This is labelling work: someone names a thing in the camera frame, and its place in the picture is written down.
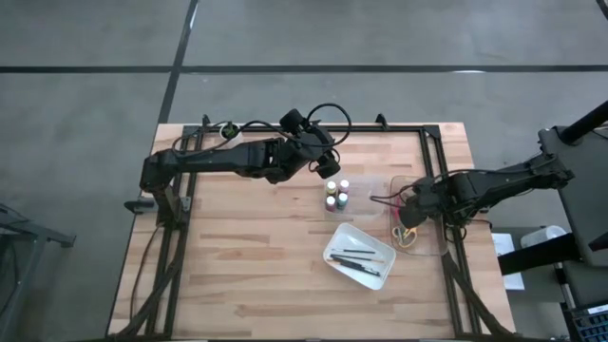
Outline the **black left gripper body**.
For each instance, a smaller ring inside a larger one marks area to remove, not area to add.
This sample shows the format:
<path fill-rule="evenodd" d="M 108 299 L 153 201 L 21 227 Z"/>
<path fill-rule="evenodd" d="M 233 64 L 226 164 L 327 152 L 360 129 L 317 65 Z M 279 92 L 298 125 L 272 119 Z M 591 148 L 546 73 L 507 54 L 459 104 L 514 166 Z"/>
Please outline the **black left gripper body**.
<path fill-rule="evenodd" d="M 334 142 L 334 137 L 326 128 L 317 124 L 309 124 L 299 125 L 292 133 L 288 145 L 306 161 L 325 163 L 335 160 Z"/>

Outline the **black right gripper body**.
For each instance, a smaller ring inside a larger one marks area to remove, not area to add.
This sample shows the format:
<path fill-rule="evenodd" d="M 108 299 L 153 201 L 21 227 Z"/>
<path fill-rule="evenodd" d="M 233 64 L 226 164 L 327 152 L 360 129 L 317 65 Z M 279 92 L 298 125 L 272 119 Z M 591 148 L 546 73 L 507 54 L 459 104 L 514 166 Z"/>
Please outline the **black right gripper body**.
<path fill-rule="evenodd" d="M 458 188 L 453 182 L 433 183 L 430 191 L 416 194 L 416 198 L 416 203 L 428 218 L 445 216 L 449 222 L 458 221 Z"/>

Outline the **yellow-handled scissors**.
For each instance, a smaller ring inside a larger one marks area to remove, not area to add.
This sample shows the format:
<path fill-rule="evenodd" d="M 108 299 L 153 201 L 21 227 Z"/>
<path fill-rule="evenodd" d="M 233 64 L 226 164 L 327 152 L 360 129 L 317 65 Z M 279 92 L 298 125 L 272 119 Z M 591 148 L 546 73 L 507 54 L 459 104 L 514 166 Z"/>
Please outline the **yellow-handled scissors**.
<path fill-rule="evenodd" d="M 397 239 L 397 243 L 402 248 L 408 248 L 417 239 L 416 228 L 394 227 L 391 230 L 392 236 Z"/>

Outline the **white plastic bin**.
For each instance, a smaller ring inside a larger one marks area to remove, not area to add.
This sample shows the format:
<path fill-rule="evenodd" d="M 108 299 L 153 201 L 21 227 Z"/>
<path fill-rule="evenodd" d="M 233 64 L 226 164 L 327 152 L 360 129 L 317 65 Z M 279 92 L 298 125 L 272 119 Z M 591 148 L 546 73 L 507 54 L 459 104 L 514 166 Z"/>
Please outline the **white plastic bin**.
<path fill-rule="evenodd" d="M 331 249 L 354 249 L 375 251 L 374 255 L 348 254 L 348 253 L 331 253 Z M 381 274 L 380 277 L 357 272 L 355 270 L 340 266 L 337 262 L 333 262 L 330 256 L 343 257 L 363 257 L 372 259 L 382 259 L 385 263 L 373 263 L 366 261 L 355 261 L 366 268 L 370 268 Z M 388 280 L 390 271 L 396 260 L 395 250 L 388 246 L 382 240 L 373 237 L 363 230 L 356 228 L 349 223 L 341 223 L 332 235 L 332 238 L 327 243 L 322 252 L 323 261 L 339 274 L 351 279 L 359 285 L 373 290 L 381 290 Z"/>

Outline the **large clear plastic tray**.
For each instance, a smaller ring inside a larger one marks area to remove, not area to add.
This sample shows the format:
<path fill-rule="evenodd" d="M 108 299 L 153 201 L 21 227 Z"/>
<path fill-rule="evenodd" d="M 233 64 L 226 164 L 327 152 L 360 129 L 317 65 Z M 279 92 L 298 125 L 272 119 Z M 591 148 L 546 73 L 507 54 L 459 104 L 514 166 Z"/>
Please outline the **large clear plastic tray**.
<path fill-rule="evenodd" d="M 389 183 L 389 194 L 398 193 L 403 187 L 410 185 L 416 181 L 416 178 L 409 176 L 395 176 Z M 402 194 L 402 199 L 405 200 L 412 197 L 414 192 L 411 188 L 406 189 Z M 392 247 L 399 253 L 416 256 L 416 257 L 440 257 L 447 251 L 447 241 L 444 237 L 444 227 L 440 218 L 427 218 L 425 222 L 416 227 L 417 239 L 414 244 L 408 248 L 402 248 L 398 245 L 397 239 L 392 236 L 391 230 L 394 227 L 403 227 L 400 219 L 396 220 L 391 217 L 389 210 L 389 238 Z"/>

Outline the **white plant pot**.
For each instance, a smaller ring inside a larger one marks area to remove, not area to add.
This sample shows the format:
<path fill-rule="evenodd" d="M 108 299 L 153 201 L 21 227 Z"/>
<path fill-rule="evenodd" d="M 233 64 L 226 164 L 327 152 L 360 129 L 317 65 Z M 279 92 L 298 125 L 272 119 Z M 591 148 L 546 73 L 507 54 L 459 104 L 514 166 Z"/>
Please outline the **white plant pot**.
<path fill-rule="evenodd" d="M 226 140 L 226 139 L 223 137 L 223 134 L 222 134 L 222 132 L 221 132 L 221 129 L 224 127 L 224 125 L 225 125 L 226 123 L 223 123 L 223 124 L 222 124 L 222 125 L 219 127 L 219 134 L 220 134 L 220 136 L 221 136 L 221 137 L 224 139 L 224 142 L 223 142 L 222 146 L 223 146 L 224 148 L 232 148 L 233 146 L 238 145 L 238 144 L 242 143 L 242 141 L 243 141 L 243 136 L 242 136 L 242 133 L 241 133 L 241 127 L 240 127 L 240 126 L 237 124 L 237 126 L 239 127 L 239 133 L 238 133 L 238 135 L 237 135 L 235 138 L 231 139 L 231 140 Z"/>

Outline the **white paper sheet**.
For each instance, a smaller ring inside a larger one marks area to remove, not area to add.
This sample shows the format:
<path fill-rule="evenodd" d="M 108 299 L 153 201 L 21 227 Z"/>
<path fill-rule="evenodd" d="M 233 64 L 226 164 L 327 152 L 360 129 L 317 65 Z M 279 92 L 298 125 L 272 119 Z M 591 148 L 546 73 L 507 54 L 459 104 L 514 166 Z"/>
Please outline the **white paper sheet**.
<path fill-rule="evenodd" d="M 498 257 L 514 252 L 512 236 L 505 233 L 492 233 L 495 252 Z M 503 285 L 508 291 L 524 291 L 523 276 L 521 273 L 515 273 L 503 276 Z"/>

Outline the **black equipment cart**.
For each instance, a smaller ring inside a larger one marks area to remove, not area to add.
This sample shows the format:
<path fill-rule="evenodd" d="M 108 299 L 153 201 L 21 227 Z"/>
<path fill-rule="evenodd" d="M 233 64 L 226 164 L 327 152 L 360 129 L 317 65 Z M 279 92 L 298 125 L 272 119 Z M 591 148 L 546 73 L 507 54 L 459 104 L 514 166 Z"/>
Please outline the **black equipment cart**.
<path fill-rule="evenodd" d="M 499 257 L 504 275 L 561 263 L 577 307 L 608 305 L 608 100 L 538 133 L 541 150 L 574 174 L 558 190 L 571 232 Z"/>

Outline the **small parts organiser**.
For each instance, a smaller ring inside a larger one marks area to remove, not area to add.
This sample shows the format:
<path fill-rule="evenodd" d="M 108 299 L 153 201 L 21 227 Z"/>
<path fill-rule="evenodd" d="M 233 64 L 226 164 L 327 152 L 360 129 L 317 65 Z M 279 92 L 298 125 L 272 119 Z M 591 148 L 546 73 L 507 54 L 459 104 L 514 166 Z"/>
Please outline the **small parts organiser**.
<path fill-rule="evenodd" d="M 608 342 L 608 303 L 590 308 L 563 310 L 573 342 Z"/>

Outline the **grey metal stand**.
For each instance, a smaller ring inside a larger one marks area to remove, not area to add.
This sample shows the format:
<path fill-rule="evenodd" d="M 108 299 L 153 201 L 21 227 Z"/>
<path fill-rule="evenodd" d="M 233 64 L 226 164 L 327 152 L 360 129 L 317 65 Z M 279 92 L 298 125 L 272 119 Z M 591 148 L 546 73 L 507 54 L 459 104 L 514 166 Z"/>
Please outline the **grey metal stand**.
<path fill-rule="evenodd" d="M 0 203 L 0 342 L 10 342 L 13 336 L 45 246 L 56 242 L 62 248 L 71 248 L 75 239 L 75 235 L 35 223 Z M 1 300 L 2 264 L 6 258 L 11 260 L 13 274 L 9 293 Z"/>

